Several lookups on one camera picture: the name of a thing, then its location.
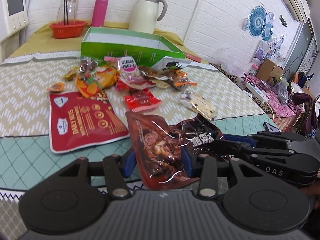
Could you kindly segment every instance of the orange basket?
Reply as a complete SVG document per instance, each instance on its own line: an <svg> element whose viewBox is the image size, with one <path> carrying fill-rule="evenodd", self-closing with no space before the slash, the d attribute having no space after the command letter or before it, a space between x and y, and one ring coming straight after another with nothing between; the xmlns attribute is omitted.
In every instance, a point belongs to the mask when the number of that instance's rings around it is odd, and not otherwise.
<svg viewBox="0 0 320 240"><path fill-rule="evenodd" d="M87 25L87 22L85 21L75 21L72 25L52 23L50 24L50 28L52 29L53 36L56 39L67 39L79 37L85 25Z"/></svg>

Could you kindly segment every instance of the pink thermos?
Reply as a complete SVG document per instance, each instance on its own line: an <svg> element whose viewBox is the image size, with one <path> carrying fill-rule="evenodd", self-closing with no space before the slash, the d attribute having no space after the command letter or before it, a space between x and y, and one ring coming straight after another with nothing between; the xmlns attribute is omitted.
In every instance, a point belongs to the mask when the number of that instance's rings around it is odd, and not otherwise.
<svg viewBox="0 0 320 240"><path fill-rule="evenodd" d="M104 19L106 18L108 2L109 0L96 0L93 9L91 26L101 27L104 25Z"/></svg>

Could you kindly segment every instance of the chopsticks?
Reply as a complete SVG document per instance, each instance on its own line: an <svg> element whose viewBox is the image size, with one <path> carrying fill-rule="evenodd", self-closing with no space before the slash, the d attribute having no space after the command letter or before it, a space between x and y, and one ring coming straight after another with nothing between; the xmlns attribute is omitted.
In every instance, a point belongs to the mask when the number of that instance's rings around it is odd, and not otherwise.
<svg viewBox="0 0 320 240"><path fill-rule="evenodd" d="M66 25L66 18L67 18L67 25L69 25L69 15L68 15L68 1L63 1L63 25Z"/></svg>

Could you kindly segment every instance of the teal tablecloth section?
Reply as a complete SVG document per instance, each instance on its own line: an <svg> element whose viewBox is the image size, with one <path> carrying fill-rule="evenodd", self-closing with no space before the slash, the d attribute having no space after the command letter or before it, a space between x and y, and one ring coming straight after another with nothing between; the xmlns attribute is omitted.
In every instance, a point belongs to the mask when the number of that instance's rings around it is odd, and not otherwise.
<svg viewBox="0 0 320 240"><path fill-rule="evenodd" d="M274 125L266 114L226 118L213 123L223 133L247 135L264 130L264 122ZM0 188L25 191L78 157L86 156L90 162L97 162L114 153L123 155L130 147L131 140L128 138L57 155L50 150L48 136L2 138L0 139ZM129 180L139 178L136 168ZM92 178L92 184L102 186L105 184L104 178Z"/></svg>

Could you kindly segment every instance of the pink bottle cap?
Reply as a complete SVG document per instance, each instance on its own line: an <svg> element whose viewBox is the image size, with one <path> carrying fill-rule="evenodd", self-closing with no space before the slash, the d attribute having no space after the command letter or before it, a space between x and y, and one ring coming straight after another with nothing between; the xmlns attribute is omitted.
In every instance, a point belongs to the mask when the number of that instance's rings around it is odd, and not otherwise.
<svg viewBox="0 0 320 240"><path fill-rule="evenodd" d="M108 4L109 0L96 0L95 4Z"/></svg>

